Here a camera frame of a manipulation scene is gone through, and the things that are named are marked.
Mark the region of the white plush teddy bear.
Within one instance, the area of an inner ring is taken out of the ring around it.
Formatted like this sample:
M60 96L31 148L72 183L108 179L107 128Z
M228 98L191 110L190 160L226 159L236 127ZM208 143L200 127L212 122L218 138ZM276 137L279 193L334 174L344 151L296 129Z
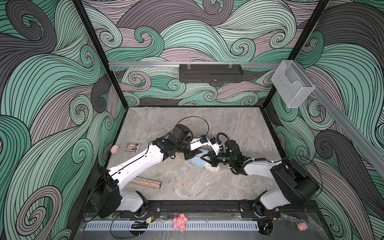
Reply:
M204 168L205 170L209 171L209 172L212 172L212 173L217 173L220 171L220 166L217 166L217 167L213 167L212 164L210 167L206 167Z

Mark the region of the light blue fleece hoodie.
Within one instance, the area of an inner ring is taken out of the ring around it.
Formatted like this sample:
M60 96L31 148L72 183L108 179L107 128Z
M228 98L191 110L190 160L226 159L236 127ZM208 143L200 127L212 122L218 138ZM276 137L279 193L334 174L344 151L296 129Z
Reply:
M198 168L201 168L201 169L204 169L206 167L210 167L211 166L211 163L207 162L205 157L204 157L204 160L201 159L201 157L203 157L203 155L206 155L209 153L208 150L200 150L201 153L199 154L196 154L193 158L187 160L188 163L194 165L195 167L198 167Z

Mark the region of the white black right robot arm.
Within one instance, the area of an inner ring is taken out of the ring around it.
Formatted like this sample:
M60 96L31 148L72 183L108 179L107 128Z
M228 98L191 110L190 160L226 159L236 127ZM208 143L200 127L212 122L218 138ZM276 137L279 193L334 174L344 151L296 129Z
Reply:
M320 189L319 183L292 158L270 161L244 156L234 140L226 141L215 151L202 155L202 160L217 167L228 165L234 175L262 176L275 180L278 187L265 191L254 200L258 215L285 205L303 206Z

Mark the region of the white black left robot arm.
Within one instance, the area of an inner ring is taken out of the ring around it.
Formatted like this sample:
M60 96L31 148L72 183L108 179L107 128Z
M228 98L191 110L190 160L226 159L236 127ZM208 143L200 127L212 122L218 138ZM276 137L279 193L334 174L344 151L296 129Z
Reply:
M148 200L138 191L121 193L124 187L148 168L176 153L183 153L187 160L191 159L199 148L208 143L206 136L195 137L188 127L178 124L168 134L149 142L148 147L135 157L103 170L88 199L96 208L96 216L103 219L116 211L128 211L138 217L144 215L148 209Z

